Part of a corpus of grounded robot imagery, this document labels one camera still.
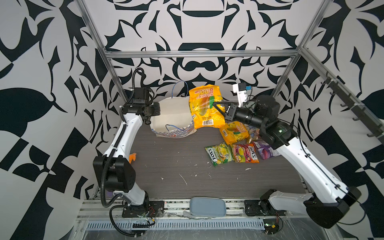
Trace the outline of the yellow mango candy bag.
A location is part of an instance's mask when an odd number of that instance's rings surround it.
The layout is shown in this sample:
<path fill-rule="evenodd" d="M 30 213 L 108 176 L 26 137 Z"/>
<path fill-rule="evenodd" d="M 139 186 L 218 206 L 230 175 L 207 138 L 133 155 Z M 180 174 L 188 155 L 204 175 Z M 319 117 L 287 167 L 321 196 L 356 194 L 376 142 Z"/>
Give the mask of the yellow mango candy bag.
<path fill-rule="evenodd" d="M 246 126 L 238 121 L 227 123 L 219 130 L 227 145 L 243 141 L 250 136 Z"/>

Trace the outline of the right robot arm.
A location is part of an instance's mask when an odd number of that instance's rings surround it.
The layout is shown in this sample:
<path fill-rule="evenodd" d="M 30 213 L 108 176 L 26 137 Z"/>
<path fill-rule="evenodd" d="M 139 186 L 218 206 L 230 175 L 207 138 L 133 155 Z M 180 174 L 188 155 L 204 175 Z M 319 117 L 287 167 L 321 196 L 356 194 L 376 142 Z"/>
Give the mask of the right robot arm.
<path fill-rule="evenodd" d="M 238 121 L 260 130 L 260 137 L 297 170 L 313 190 L 309 194 L 284 193 L 271 189 L 262 197 L 275 211 L 290 211 L 310 217 L 319 226 L 330 229 L 341 223 L 361 192 L 348 187 L 305 147 L 298 133 L 278 118 L 280 104 L 268 95 L 238 104 L 213 102 L 227 121 Z"/>

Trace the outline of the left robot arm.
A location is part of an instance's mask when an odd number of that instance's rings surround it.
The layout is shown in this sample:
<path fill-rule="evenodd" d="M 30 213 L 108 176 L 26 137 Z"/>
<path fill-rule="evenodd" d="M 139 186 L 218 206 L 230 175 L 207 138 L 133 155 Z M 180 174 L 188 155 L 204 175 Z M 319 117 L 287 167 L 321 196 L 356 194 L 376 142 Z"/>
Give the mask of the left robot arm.
<path fill-rule="evenodd" d="M 111 224 L 126 237 L 142 237 L 155 224 L 150 216 L 150 200 L 146 191 L 136 182 L 136 172 L 129 162 L 135 137 L 143 124 L 150 125 L 151 117 L 161 113 L 155 93 L 150 87 L 132 86 L 132 93 L 120 107 L 121 123 L 116 135 L 101 156 L 95 157 L 93 167 L 100 189 L 101 204 L 109 209 Z M 114 220 L 113 210 L 127 209 L 135 216 L 144 217 L 145 224 L 133 224 L 139 230 L 125 231 Z"/>

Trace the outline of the purple snack pack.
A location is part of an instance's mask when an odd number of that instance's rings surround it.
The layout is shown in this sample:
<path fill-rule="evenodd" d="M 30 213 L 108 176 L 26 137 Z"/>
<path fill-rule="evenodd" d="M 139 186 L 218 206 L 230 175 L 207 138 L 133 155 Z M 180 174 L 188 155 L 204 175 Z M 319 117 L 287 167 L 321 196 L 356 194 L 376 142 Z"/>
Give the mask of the purple snack pack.
<path fill-rule="evenodd" d="M 281 155 L 277 150 L 274 150 L 268 143 L 263 140 L 255 141 L 254 144 L 263 160 Z"/>

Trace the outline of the green spring candy bag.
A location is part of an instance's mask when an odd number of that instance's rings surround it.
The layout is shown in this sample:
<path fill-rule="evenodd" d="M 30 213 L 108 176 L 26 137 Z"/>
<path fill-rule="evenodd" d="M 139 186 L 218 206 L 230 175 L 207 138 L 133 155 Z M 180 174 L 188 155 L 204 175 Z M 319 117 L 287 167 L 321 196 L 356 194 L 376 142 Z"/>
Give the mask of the green spring candy bag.
<path fill-rule="evenodd" d="M 232 149 L 225 142 L 219 145 L 205 147 L 213 166 L 225 164 L 234 161 Z"/>

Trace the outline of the red fruit snack bag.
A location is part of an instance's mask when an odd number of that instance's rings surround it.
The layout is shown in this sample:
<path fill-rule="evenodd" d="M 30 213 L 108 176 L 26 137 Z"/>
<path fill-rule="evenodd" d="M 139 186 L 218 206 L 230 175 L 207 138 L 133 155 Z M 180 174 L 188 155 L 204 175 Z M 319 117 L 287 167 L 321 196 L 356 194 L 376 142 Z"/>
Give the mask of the red fruit snack bag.
<path fill-rule="evenodd" d="M 252 126 L 248 126 L 247 129 L 249 134 L 249 136 L 246 138 L 247 144 L 258 141 L 260 137 L 260 129 Z"/>

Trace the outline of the orange snack pack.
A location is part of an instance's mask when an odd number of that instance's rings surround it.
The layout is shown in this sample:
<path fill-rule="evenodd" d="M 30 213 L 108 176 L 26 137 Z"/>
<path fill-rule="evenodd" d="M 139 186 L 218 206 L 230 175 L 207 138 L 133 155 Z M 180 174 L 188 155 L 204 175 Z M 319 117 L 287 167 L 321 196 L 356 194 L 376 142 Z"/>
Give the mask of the orange snack pack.
<path fill-rule="evenodd" d="M 236 163 L 259 163 L 257 148 L 254 143 L 230 145 Z"/>

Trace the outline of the blue checkered paper bag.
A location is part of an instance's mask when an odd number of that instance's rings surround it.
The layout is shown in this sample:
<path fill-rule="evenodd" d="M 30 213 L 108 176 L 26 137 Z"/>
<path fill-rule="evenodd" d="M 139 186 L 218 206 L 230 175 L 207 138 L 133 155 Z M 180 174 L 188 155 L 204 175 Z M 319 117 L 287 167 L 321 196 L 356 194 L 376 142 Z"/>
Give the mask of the blue checkered paper bag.
<path fill-rule="evenodd" d="M 181 139 L 197 131 L 189 108 L 189 96 L 177 97 L 174 89 L 169 98 L 159 102 L 160 115 L 151 118 L 150 128 L 157 137 Z"/>

